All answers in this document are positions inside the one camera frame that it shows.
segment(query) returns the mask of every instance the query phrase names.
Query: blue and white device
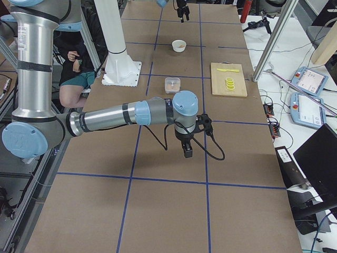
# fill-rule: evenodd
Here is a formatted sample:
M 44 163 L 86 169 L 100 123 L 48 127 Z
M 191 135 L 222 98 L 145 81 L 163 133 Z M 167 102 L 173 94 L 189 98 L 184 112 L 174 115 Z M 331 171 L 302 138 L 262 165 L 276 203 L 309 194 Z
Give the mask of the blue and white device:
M 291 83 L 309 95 L 319 96 L 327 81 L 328 76 L 301 67 L 296 71 Z
M 323 99 L 314 98 L 321 104 Z M 326 123 L 325 110 L 301 93 L 293 93 L 290 106 L 291 118 L 296 124 L 318 129 Z

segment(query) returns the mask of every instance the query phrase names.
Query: blue joint cap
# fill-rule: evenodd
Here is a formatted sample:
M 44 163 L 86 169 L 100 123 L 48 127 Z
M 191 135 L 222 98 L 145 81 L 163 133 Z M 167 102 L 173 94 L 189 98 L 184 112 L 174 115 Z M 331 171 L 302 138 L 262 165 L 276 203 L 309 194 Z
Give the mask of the blue joint cap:
M 13 122 L 2 132 L 2 141 L 13 155 L 32 158 L 44 154 L 48 143 L 44 135 L 34 126 L 23 122 Z
M 57 31 L 60 32 L 79 32 L 82 28 L 82 21 L 77 23 L 60 24 Z
M 173 108 L 184 116 L 194 116 L 198 112 L 198 98 L 191 91 L 180 91 L 174 95 Z
M 5 22 L 16 22 L 16 19 L 11 14 L 3 15 L 0 19 Z
M 146 101 L 137 102 L 135 104 L 135 117 L 138 125 L 151 124 L 150 107 Z
M 43 1 L 44 0 L 9 0 L 11 4 L 14 4 L 20 7 L 32 7 Z
M 157 0 L 157 5 L 159 5 L 160 8 L 164 8 L 167 2 L 168 0 Z

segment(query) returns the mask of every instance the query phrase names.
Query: monitor stand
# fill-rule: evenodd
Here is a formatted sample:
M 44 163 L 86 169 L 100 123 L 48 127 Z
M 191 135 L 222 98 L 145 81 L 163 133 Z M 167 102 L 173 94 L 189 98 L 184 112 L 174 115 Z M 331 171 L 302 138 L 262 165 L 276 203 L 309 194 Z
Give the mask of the monitor stand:
M 288 190 L 287 192 L 292 211 L 320 203 L 313 199 L 313 196 L 309 191 L 301 193 Z M 320 211 L 314 215 L 303 217 L 303 221 L 295 221 L 296 227 L 302 235 L 317 231 L 317 228 L 325 215 L 325 211 Z M 327 219 L 321 225 L 320 232 L 331 232 L 329 221 Z

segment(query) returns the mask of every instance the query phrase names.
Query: black band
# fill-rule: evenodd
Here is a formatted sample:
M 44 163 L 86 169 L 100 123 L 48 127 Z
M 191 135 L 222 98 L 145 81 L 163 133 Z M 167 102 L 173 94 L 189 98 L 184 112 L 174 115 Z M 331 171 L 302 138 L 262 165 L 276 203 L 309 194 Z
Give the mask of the black band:
M 77 135 L 73 132 L 72 127 L 70 126 L 70 115 L 71 115 L 71 112 L 67 114 L 67 117 L 65 118 L 65 124 L 66 124 L 66 126 L 67 126 L 68 132 L 69 132 L 73 137 L 77 137 Z
M 131 125 L 132 121 L 130 119 L 130 115 L 128 113 L 128 103 L 122 104 L 122 110 L 123 110 L 123 117 L 126 124 Z
M 12 115 L 12 120 L 24 123 L 44 123 L 56 120 L 56 116 L 50 118 L 24 118 Z
M 23 13 L 31 14 L 31 15 L 34 15 L 34 16 L 43 17 L 43 18 L 45 18 L 47 20 L 50 20 L 50 21 L 53 21 L 57 24 L 60 23 L 60 19 L 58 17 L 55 17 L 55 16 L 50 15 L 48 13 L 40 12 L 36 9 L 30 9 L 30 8 L 27 8 L 27 7 L 12 6 L 11 12 L 23 12 Z
M 42 72 L 51 73 L 53 71 L 53 66 L 32 63 L 32 62 L 17 61 L 17 69 L 18 70 L 29 70 L 29 71 L 42 71 Z
M 80 120 L 80 126 L 81 126 L 82 130 L 83 130 L 84 132 L 86 132 L 86 133 L 92 132 L 92 131 L 89 130 L 89 128 L 86 126 L 84 117 L 85 117 L 85 112 L 80 113 L 79 120 Z
M 64 137 L 65 137 L 65 128 L 64 128 L 64 125 L 63 125 L 62 121 L 58 117 L 56 117 L 56 120 L 60 123 L 60 125 L 62 127 L 62 130 L 63 130 L 63 137 L 62 137 L 62 141 L 61 141 L 61 142 L 63 142 Z
M 166 120 L 169 125 L 172 125 L 174 123 L 173 120 L 173 106 L 171 99 L 165 99 L 165 105 L 166 105 Z
M 126 51 L 126 48 L 123 51 L 119 52 L 119 53 L 114 53 L 114 52 L 111 52 L 111 51 L 108 50 L 108 52 L 112 53 L 112 54 L 121 54 L 121 53 L 124 53 L 125 51 Z
M 69 0 L 67 13 L 60 19 L 60 22 L 62 22 L 63 20 L 65 20 L 69 16 L 69 13 L 70 13 L 71 10 L 72 10 L 72 1 Z

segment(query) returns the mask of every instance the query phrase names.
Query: white table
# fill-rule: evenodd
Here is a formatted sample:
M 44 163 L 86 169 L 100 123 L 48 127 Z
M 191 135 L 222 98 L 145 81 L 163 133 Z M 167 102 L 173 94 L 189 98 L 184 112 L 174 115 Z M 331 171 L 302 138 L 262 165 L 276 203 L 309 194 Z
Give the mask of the white table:
M 261 20 L 260 16 L 248 16 L 246 23 L 242 24 L 242 28 L 247 27 L 247 22 L 251 21 L 259 21 Z M 275 19 L 268 19 L 270 21 L 271 30 L 275 27 L 277 22 L 277 17 Z M 247 43 L 247 47 L 250 52 L 250 58 L 252 61 L 253 67 L 257 66 L 259 59 L 262 55 L 262 50 L 265 48 L 268 40 L 269 34 L 266 32 L 264 27 L 248 30 L 244 33 L 245 40 Z M 284 51 L 284 50 L 292 50 L 294 48 L 302 47 L 310 43 L 305 31 L 300 25 L 299 21 L 295 18 L 290 18 L 287 26 L 283 30 L 282 35 L 274 49 L 274 51 Z M 314 51 L 314 48 L 311 44 L 294 50 L 292 52 L 274 52 L 269 60 L 271 65 L 267 65 L 265 69 L 270 69 L 273 67 L 273 71 L 282 76 L 283 78 L 290 80 L 296 70 L 300 66 L 308 66 L 316 67 L 317 65 L 313 65 L 309 62 L 309 59 Z M 326 70 L 325 66 L 320 66 L 315 68 L 316 71 L 319 71 L 327 76 L 329 76 L 329 80 L 325 86 L 326 89 L 329 90 L 337 90 L 337 86 Z M 281 83 L 281 88 L 279 86 L 279 80 L 273 76 L 272 74 L 263 73 L 258 81 L 260 94 L 268 95 L 272 98 L 273 103 L 282 104 L 280 97 L 282 97 L 282 101 L 284 101 L 287 105 L 290 105 L 290 97 L 294 90 L 289 89 L 288 85 L 285 83 Z M 331 93 L 327 91 L 322 91 L 321 98 L 324 99 L 324 102 L 328 105 L 331 105 L 337 108 L 337 93 Z M 269 98 L 261 97 L 262 102 L 266 100 L 267 103 L 270 102 Z M 274 105 L 274 113 L 275 118 L 281 122 L 281 127 L 286 129 L 293 137 L 294 142 L 292 146 L 289 148 L 289 153 L 292 154 L 298 147 L 300 147 L 316 130 L 312 128 L 308 128 L 305 126 L 301 126 L 298 124 L 294 124 L 290 114 L 284 113 L 282 107 L 280 105 Z M 337 119 L 336 118 L 327 118 L 328 125 L 333 129 L 337 129 Z M 286 146 L 287 148 L 291 145 L 292 140 L 291 137 L 281 130 L 281 137 L 276 138 L 274 141 L 275 147 Z M 313 196 L 317 196 L 318 194 L 314 191 L 314 189 L 310 189 Z M 336 222 L 335 218 L 330 215 L 329 219 Z M 323 242 L 315 243 L 314 250 L 322 251 L 323 247 L 337 249 L 337 225 L 330 226 L 332 232 L 331 233 L 319 233 L 318 238 L 322 239 Z M 315 233 L 312 232 L 308 235 L 299 234 L 300 242 L 302 249 L 311 249 L 313 238 Z

